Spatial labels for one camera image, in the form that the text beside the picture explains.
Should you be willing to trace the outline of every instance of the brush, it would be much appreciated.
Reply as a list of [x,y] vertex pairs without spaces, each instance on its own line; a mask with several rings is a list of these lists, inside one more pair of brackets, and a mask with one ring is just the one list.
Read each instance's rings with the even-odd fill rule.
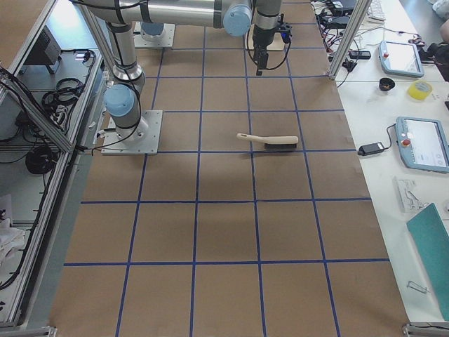
[[296,136],[270,136],[260,137],[237,133],[237,138],[249,140],[251,142],[264,143],[265,149],[276,151],[293,151],[297,147],[298,138]]

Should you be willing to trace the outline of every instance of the tablet screen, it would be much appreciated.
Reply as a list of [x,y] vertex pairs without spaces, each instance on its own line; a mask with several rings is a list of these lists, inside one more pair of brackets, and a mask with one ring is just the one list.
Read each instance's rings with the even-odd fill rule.
[[448,167],[448,158],[438,124],[431,121],[406,119],[407,138],[413,149],[413,161],[427,166]]
[[385,43],[388,50],[389,67],[402,72],[419,72],[415,50],[408,44]]

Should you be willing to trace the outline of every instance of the keyboard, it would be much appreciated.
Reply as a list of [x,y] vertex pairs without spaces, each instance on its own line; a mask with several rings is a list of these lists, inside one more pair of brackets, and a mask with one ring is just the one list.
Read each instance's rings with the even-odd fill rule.
[[371,22],[384,22],[385,14],[382,10],[381,0],[372,0],[370,8],[368,8],[368,21]]

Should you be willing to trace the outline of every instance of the tablet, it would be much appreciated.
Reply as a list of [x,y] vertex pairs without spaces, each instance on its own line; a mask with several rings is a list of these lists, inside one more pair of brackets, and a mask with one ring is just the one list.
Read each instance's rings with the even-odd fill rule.
[[424,69],[415,44],[382,41],[379,45],[379,59],[382,69],[387,74],[424,76]]
[[398,117],[399,153],[411,169],[449,172],[449,147],[440,121]]

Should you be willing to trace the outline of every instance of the black round object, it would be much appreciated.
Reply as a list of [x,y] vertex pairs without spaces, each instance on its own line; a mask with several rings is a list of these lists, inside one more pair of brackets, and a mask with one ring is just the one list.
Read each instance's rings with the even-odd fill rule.
[[388,77],[382,77],[379,80],[379,89],[381,91],[389,91],[392,88],[394,88],[396,84],[394,83],[394,81],[392,79],[389,79]]
[[32,174],[45,174],[53,169],[56,159],[56,153],[50,147],[42,145],[27,153],[25,165]]

